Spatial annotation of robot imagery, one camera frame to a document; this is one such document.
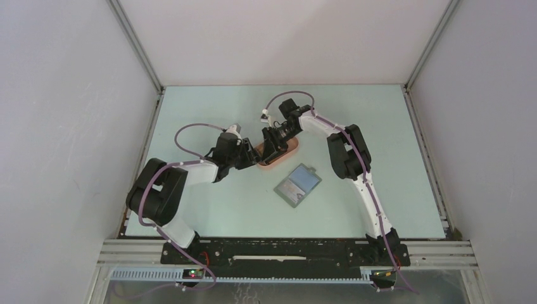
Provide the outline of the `pink oval tray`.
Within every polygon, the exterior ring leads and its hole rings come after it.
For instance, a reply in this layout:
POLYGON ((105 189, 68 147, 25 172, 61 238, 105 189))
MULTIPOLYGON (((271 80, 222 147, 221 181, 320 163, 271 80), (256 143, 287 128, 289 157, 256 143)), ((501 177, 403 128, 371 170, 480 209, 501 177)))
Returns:
POLYGON ((271 161, 260 161, 256 165, 257 167, 263 169, 263 170, 270 170, 271 168, 274 168, 278 166, 279 164, 285 162, 287 159, 295 155, 300 148, 300 142, 297 137, 294 137, 287 141, 287 151, 283 153, 282 155, 276 157, 275 159, 271 161))

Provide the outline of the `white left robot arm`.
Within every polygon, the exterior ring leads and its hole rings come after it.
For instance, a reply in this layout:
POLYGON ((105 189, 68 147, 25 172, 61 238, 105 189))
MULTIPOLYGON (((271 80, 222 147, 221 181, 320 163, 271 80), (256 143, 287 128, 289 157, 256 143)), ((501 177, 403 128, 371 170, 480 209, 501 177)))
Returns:
POLYGON ((139 216, 141 225, 154 228, 175 243, 179 259, 194 263, 200 256, 200 247, 193 242, 198 233, 178 215, 185 188, 220 182, 232 168, 242 170, 260 160, 261 154, 248 138, 223 132, 199 160, 167 163, 150 159, 129 191, 126 206, 139 216))

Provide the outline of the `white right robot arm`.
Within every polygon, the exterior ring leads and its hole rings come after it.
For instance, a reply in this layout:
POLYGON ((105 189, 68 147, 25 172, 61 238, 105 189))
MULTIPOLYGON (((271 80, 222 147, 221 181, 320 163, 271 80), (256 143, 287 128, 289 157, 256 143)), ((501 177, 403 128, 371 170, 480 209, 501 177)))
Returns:
POLYGON ((260 120, 268 124, 262 129, 263 144, 258 147, 261 164, 271 165, 291 150, 287 143, 301 132, 316 134, 326 140, 329 159, 337 177, 349 180, 361 197, 369 223, 366 239, 372 262, 384 265, 392 259, 401 244, 374 188, 370 155, 362 132, 357 125, 341 126, 321 115, 312 106, 299 107, 292 99, 279 106, 284 122, 274 125, 269 110, 262 110, 260 120))

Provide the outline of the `silver VIP credit card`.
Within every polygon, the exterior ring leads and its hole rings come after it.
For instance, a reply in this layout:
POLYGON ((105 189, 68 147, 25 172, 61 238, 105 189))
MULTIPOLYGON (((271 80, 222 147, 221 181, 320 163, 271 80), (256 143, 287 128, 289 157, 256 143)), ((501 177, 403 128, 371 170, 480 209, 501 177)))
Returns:
POLYGON ((281 192, 289 198, 293 203, 298 203, 302 200, 305 192, 300 189, 292 180, 285 180, 281 187, 281 192))

